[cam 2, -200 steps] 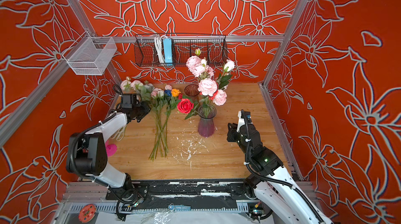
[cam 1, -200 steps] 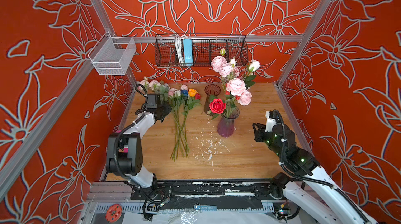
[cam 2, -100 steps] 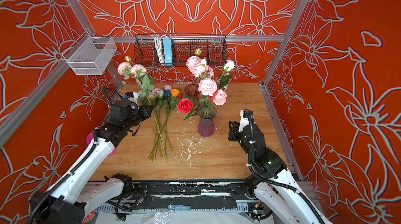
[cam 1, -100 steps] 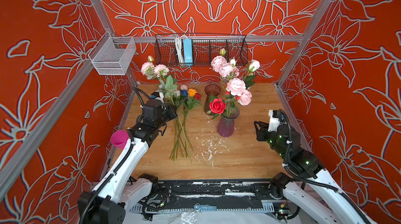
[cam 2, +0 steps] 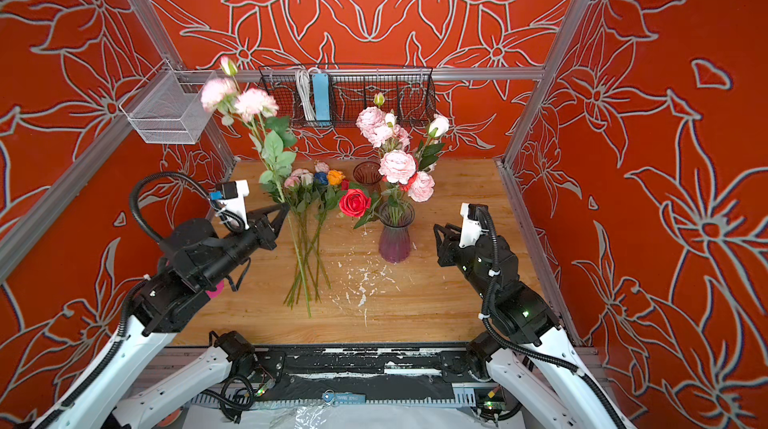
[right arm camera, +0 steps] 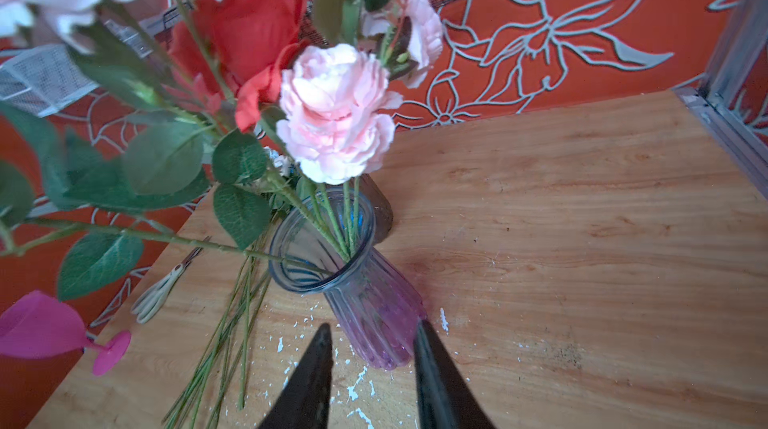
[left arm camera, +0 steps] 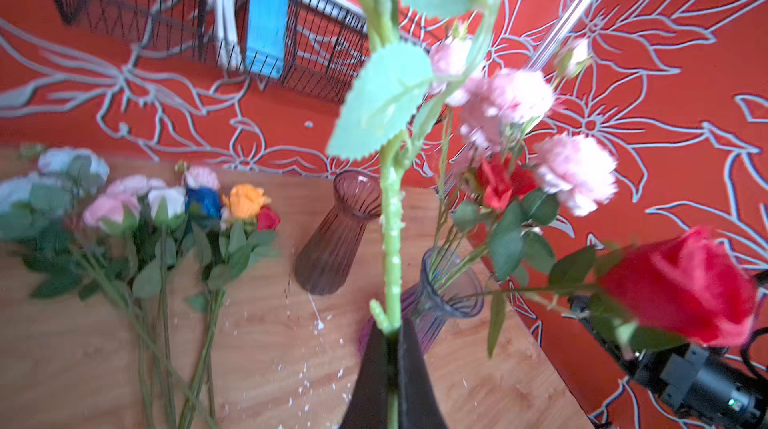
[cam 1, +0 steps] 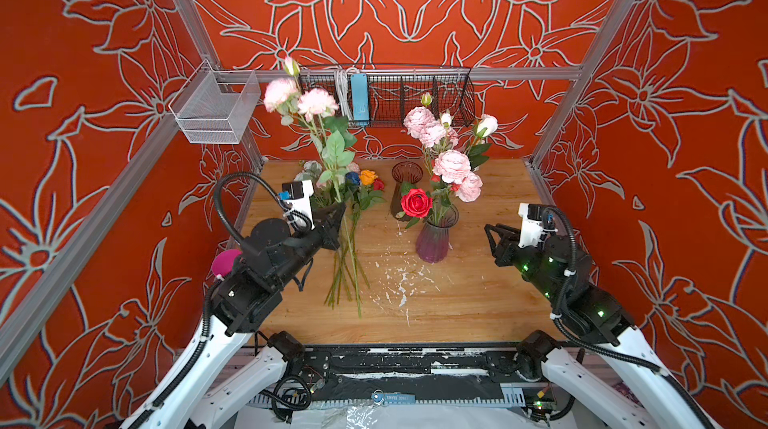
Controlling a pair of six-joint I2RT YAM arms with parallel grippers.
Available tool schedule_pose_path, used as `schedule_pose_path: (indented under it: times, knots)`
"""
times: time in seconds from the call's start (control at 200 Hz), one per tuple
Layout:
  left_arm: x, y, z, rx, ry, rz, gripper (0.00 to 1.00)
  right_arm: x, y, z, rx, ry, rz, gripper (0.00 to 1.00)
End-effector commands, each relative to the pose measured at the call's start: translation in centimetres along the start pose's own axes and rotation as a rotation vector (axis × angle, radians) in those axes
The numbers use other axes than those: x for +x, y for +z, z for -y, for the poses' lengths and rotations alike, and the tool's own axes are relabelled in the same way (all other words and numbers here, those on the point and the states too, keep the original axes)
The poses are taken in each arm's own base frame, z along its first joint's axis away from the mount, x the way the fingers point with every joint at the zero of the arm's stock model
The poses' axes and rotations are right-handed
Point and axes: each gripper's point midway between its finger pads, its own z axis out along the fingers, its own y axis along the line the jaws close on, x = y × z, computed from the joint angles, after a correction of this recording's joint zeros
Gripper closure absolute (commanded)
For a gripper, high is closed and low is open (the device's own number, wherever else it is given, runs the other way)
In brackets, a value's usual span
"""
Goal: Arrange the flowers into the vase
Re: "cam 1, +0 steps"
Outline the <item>purple ribbed glass vase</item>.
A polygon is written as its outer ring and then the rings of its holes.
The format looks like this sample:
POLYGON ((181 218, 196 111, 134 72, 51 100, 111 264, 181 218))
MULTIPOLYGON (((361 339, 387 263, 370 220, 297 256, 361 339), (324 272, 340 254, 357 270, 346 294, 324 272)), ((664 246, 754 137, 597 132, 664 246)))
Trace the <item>purple ribbed glass vase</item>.
POLYGON ((430 264, 442 261, 450 249, 450 231, 459 221, 459 211, 451 207, 439 223, 425 222, 416 240, 417 255, 430 264))

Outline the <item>large pink peony stem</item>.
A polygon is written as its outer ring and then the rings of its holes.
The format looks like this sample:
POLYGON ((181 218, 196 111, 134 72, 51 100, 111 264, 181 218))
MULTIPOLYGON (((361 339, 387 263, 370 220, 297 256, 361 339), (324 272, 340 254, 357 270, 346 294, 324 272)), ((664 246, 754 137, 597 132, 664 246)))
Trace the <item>large pink peony stem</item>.
POLYGON ((431 163, 433 215, 430 221, 440 225, 452 206, 451 194, 456 192, 471 172, 468 156, 456 149, 458 135, 451 126, 452 116, 443 112, 423 133, 423 142, 431 163))

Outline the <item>brown ribbed glass vase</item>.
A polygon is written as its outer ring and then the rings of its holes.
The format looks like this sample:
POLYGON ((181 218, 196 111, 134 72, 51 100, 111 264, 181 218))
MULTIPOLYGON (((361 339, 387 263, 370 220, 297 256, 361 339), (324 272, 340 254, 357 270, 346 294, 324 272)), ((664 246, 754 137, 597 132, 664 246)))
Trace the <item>brown ribbed glass vase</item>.
POLYGON ((391 171, 395 189, 390 203, 390 214, 399 221, 410 222, 412 217, 402 208, 402 197, 417 186, 423 178, 422 167, 413 161, 405 160, 396 163, 391 171))

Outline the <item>white pink rose stem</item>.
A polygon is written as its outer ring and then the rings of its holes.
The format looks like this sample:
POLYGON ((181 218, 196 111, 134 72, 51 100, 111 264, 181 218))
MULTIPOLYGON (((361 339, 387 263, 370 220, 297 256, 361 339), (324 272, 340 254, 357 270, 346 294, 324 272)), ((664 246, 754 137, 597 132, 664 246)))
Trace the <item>white pink rose stem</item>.
POLYGON ((491 143, 487 139, 498 129, 498 120, 495 116, 483 115, 475 124, 470 137, 470 141, 464 152, 470 161, 471 172, 467 179, 461 184, 460 188, 452 193, 459 200, 469 203, 474 202, 481 194, 483 185, 482 179, 476 174, 475 170, 488 160, 485 155, 490 148, 491 143))

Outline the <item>pink double rose stem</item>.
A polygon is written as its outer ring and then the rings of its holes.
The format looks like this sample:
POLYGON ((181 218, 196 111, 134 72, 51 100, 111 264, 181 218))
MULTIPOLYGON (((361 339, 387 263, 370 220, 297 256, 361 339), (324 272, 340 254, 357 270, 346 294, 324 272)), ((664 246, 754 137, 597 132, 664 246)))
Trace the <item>pink double rose stem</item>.
POLYGON ((406 132, 417 139, 422 147, 425 168, 431 180, 433 200, 427 221, 434 225, 442 223, 448 211, 447 206, 451 205, 446 191, 441 192, 445 184, 439 176, 434 175, 434 162, 440 154, 458 146, 459 138, 452 127, 452 121, 450 112, 435 114, 434 97, 429 91, 420 96, 418 105, 406 114, 403 121, 406 132))

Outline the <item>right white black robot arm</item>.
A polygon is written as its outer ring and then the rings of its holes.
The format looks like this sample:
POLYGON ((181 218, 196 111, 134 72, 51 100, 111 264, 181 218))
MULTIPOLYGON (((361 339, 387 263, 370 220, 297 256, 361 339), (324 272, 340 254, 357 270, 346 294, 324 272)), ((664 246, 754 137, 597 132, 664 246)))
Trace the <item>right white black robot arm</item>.
POLYGON ((550 318, 566 340, 603 359, 637 400, 628 400, 541 330, 517 346, 521 377, 555 384, 611 428, 717 427, 629 313, 590 281, 592 258, 577 243, 567 216, 555 206, 528 203, 518 214, 519 228, 484 227, 495 264, 517 269, 549 302, 550 318))

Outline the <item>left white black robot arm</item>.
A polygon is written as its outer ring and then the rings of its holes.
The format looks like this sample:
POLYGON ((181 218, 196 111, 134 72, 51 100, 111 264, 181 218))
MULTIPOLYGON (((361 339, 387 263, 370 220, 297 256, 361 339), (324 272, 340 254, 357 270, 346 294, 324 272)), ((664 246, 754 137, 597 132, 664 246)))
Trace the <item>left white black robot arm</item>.
POLYGON ((284 411, 310 407, 311 389, 297 373, 304 347, 285 331, 270 336, 224 382, 216 380, 282 302, 284 289, 290 283, 305 287, 315 255, 340 247, 346 205, 336 203, 314 213, 311 188, 309 181, 294 181, 276 192, 253 172, 235 172, 217 181, 215 209, 241 252, 206 292, 200 324, 182 355, 122 427, 220 428, 256 396, 284 411), (221 201, 223 188, 242 177, 262 186, 283 213, 262 220, 249 236, 235 228, 221 201))

